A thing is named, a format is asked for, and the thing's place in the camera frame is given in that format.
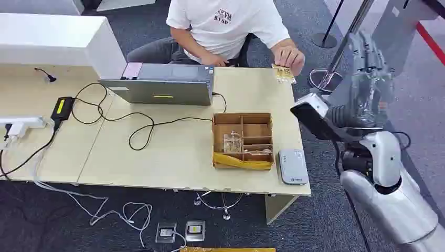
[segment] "red barrier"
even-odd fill
[[[417,32],[422,36],[422,38],[425,40],[425,42],[428,44],[428,46],[431,48],[431,50],[436,54],[436,56],[439,58],[440,62],[445,66],[445,53],[442,49],[440,49],[439,45],[434,41],[434,39],[431,37],[431,35],[427,32],[425,27],[418,22],[416,25]]]

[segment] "metal caster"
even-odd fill
[[[193,201],[193,204],[195,206],[200,206],[201,205],[201,200],[197,198],[197,199],[195,199],[195,201]]]
[[[230,214],[229,214],[229,211],[227,211],[227,209],[224,209],[222,218],[225,219],[226,221],[230,220]]]

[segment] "yellow cloth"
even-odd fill
[[[196,248],[185,247],[181,252],[275,252],[274,248]]]
[[[213,162],[218,164],[224,164],[229,166],[234,166],[238,168],[248,169],[248,170],[270,170],[271,162],[267,161],[243,161],[236,157],[227,156],[224,154],[214,153]]]

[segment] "gray pants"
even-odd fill
[[[172,37],[136,48],[127,54],[126,59],[128,62],[199,65],[184,53],[184,49]]]

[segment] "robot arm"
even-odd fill
[[[345,142],[342,186],[403,251],[445,251],[445,229],[404,168],[397,138],[383,131],[394,94],[383,55],[367,35],[350,39],[355,71],[345,103],[309,93],[291,112],[318,139]]]

